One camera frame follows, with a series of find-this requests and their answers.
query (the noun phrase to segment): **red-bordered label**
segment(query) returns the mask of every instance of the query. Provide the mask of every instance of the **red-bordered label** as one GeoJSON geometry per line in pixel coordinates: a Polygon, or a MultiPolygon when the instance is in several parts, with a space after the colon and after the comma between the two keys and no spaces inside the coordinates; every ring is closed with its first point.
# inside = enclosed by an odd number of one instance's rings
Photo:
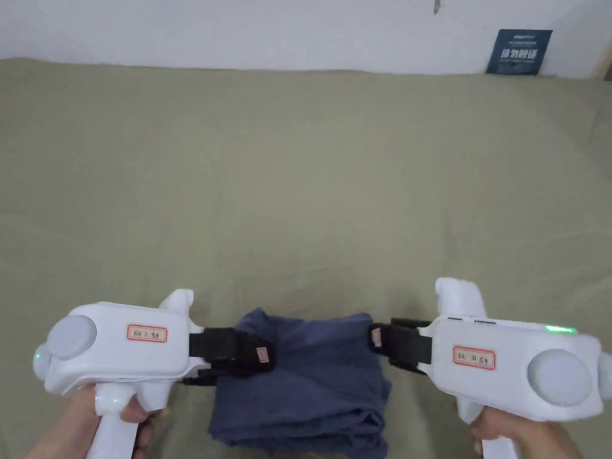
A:
{"type": "Polygon", "coordinates": [[[148,341],[149,343],[165,343],[168,341],[168,329],[151,327],[149,325],[129,324],[127,339],[130,341],[148,341]]]}
{"type": "Polygon", "coordinates": [[[457,365],[480,368],[481,370],[495,370],[497,368],[495,352],[488,349],[455,346],[453,348],[453,361],[457,365]]]}

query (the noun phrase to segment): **folded cloth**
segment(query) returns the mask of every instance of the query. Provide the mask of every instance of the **folded cloth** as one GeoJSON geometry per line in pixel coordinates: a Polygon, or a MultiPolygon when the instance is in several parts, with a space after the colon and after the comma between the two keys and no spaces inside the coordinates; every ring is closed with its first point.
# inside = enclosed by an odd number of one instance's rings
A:
{"type": "Polygon", "coordinates": [[[217,383],[209,433],[229,446],[383,459],[391,383],[367,344],[369,314],[304,321],[256,309],[236,329],[274,344],[276,367],[217,383]]]}

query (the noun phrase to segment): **green indicator light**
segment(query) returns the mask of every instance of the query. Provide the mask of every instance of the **green indicator light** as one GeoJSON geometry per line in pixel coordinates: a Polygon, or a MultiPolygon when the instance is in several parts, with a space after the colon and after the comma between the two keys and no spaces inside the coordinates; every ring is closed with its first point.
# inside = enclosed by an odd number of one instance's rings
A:
{"type": "Polygon", "coordinates": [[[575,328],[556,327],[554,325],[546,325],[546,330],[552,333],[578,333],[575,328]]]}

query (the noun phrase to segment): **round gray button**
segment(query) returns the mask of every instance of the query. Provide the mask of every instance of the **round gray button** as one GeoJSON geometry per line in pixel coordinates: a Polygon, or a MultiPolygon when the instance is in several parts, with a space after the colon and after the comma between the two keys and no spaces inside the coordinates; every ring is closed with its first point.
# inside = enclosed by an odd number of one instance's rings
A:
{"type": "Polygon", "coordinates": [[[586,365],[563,349],[549,349],[536,355],[529,363],[528,377],[536,394],[556,406],[582,403],[592,390],[586,365]]]}
{"type": "Polygon", "coordinates": [[[34,374],[41,381],[44,381],[51,365],[51,353],[47,348],[47,343],[41,344],[34,353],[34,374]]]}
{"type": "Polygon", "coordinates": [[[53,357],[70,360],[89,349],[95,335],[95,324],[89,317],[72,315],[54,325],[47,337],[47,347],[53,357]]]}

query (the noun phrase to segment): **navy blue fabric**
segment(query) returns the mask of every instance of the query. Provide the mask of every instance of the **navy blue fabric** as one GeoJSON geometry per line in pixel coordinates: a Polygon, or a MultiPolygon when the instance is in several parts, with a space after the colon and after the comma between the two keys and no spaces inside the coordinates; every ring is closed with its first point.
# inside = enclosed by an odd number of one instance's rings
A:
{"type": "Polygon", "coordinates": [[[367,345],[369,314],[304,321],[256,309],[237,329],[272,342],[274,371],[220,378],[209,433],[229,446],[383,459],[391,383],[367,345]]]}

